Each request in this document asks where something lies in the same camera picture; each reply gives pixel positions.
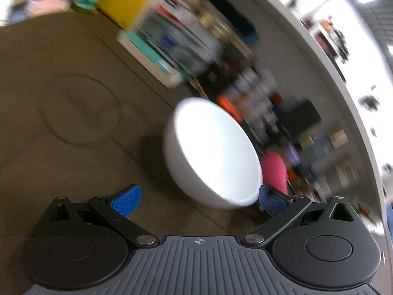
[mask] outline brown carpet floor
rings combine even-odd
[[[188,198],[164,166],[164,125],[190,96],[164,88],[116,40],[102,15],[54,14],[0,29],[0,294],[28,286],[24,239],[54,197],[84,202],[130,183],[130,216],[163,236],[243,235],[243,212]]]

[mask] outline purple object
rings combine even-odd
[[[291,162],[292,166],[297,166],[300,164],[299,154],[297,153],[296,148],[292,144],[290,144],[285,149],[285,155],[288,158],[289,162]]]

